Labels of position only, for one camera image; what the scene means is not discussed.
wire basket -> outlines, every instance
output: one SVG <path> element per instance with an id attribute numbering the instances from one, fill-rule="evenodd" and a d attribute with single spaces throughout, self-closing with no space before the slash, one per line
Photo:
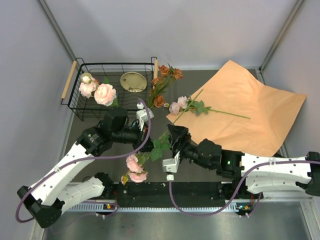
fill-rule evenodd
<path id="1" fill-rule="evenodd" d="M 152 79 L 154 78 L 154 66 L 157 57 L 151 57 L 150 62 L 97 62 L 85 63 L 82 58 L 76 58 L 72 64 L 67 83 L 62 94 L 62 105 L 67 105 L 74 114 L 82 121 L 85 118 L 103 118 L 105 112 L 110 109 L 108 106 L 98 104 L 94 97 L 86 98 L 81 95 L 79 86 L 81 84 L 80 76 L 83 73 L 90 73 L 100 83 L 103 83 L 107 77 L 109 84 L 116 90 L 118 105 L 128 111 L 130 118 L 136 117 L 138 99 L 147 102 L 149 91 L 152 89 Z M 72 86 L 69 99 L 67 96 L 68 88 L 71 83 L 73 72 L 76 67 L 78 72 Z M 128 72 L 136 72 L 143 75 L 147 81 L 146 88 L 140 92 L 130 92 L 125 90 L 120 83 L 120 78 Z"/>

small pink flower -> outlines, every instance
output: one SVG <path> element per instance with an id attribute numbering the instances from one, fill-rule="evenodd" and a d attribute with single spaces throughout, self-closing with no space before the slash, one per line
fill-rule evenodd
<path id="1" fill-rule="evenodd" d="M 179 104 L 177 102 L 171 103 L 171 105 L 169 107 L 169 111 L 170 111 L 171 114 L 178 115 L 179 110 L 180 110 L 180 106 L 179 106 Z"/>
<path id="2" fill-rule="evenodd" d="M 110 106 L 116 97 L 116 90 L 110 84 L 101 84 L 94 92 L 95 101 L 105 106 Z"/>
<path id="3" fill-rule="evenodd" d="M 82 82 L 79 87 L 79 91 L 80 91 L 81 95 L 86 98 L 90 98 L 91 93 L 93 91 L 95 91 L 96 89 L 97 89 L 97 83 L 93 82 L 93 81 L 89 84 L 85 84 L 84 82 Z"/>
<path id="4" fill-rule="evenodd" d="M 148 172 L 145 171 L 145 172 L 140 173 L 140 174 L 136 174 L 134 172 L 130 172 L 128 175 L 129 175 L 130 179 L 133 182 L 142 183 L 144 180 L 147 180 L 147 174 L 148 174 Z"/>
<path id="5" fill-rule="evenodd" d="M 179 104 L 180 108 L 186 109 L 188 107 L 187 97 L 186 96 L 179 97 L 178 98 L 178 104 Z"/>
<path id="6" fill-rule="evenodd" d="M 144 170 L 141 166 L 138 165 L 138 158 L 134 154 L 126 158 L 126 166 L 131 172 L 134 173 L 140 174 Z"/>

brown paper sheet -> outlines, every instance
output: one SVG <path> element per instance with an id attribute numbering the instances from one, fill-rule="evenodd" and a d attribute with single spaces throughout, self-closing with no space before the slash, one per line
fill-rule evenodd
<path id="1" fill-rule="evenodd" d="M 223 149 L 265 157 L 279 150 L 307 97 L 265 86 L 231 60 L 198 89 L 192 99 L 201 89 L 196 100 L 203 100 L 206 107 L 251 119 L 213 111 L 196 116 L 188 111 L 175 125 L 189 128 L 197 144 L 207 138 Z M 171 122 L 177 117 L 167 116 Z"/>

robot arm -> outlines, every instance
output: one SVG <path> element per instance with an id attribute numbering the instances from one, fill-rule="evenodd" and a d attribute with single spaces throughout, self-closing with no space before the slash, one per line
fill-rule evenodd
<path id="1" fill-rule="evenodd" d="M 101 195 L 109 197 L 113 192 L 114 182 L 107 174 L 102 172 L 76 186 L 67 187 L 67 184 L 83 168 L 94 161 L 94 159 L 91 159 L 92 157 L 100 156 L 103 152 L 109 150 L 113 143 L 132 144 L 134 149 L 139 147 L 141 142 L 145 140 L 148 130 L 148 125 L 144 123 L 144 120 L 147 120 L 144 118 L 145 115 L 144 110 L 138 111 L 138 119 L 128 127 L 127 111 L 120 107 L 112 108 L 97 126 L 83 131 L 70 151 L 46 176 L 52 172 L 56 173 L 34 189 L 23 202 L 42 228 L 52 225 L 65 211 L 74 205 Z M 148 139 L 141 151 L 149 151 L 151 145 L 152 142 Z M 75 162 L 60 169 L 65 164 L 83 158 L 89 159 Z M 27 191 L 38 182 L 30 187 L 22 186 L 17 192 L 19 197 L 22 199 Z"/>
<path id="2" fill-rule="evenodd" d="M 189 160 L 206 170 L 216 170 L 216 174 L 238 181 L 246 172 L 258 164 L 269 163 L 255 168 L 246 178 L 242 190 L 252 194 L 274 191 L 305 191 L 312 196 L 320 196 L 320 167 L 316 164 L 276 164 L 277 162 L 317 161 L 318 152 L 296 158 L 261 157 L 231 150 L 223 150 L 220 145 L 204 139 L 199 145 L 191 143 L 191 135 L 183 126 L 168 125 L 170 149 L 174 158 L 162 161 L 167 180 L 173 180 L 180 161 Z"/>

gray wall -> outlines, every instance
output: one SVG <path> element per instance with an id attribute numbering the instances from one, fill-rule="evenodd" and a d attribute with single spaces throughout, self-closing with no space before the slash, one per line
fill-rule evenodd
<path id="1" fill-rule="evenodd" d="M 261 65 L 296 0 L 47 0 L 78 57 L 212 69 Z"/>
<path id="2" fill-rule="evenodd" d="M 307 94 L 285 142 L 290 156 L 320 152 L 320 1 L 307 0 L 265 71 L 267 84 Z"/>
<path id="3" fill-rule="evenodd" d="M 71 62 L 35 0 L 0 1 L 0 16 L 0 239 L 26 240 L 31 224 L 15 220 L 16 191 L 57 162 Z"/>

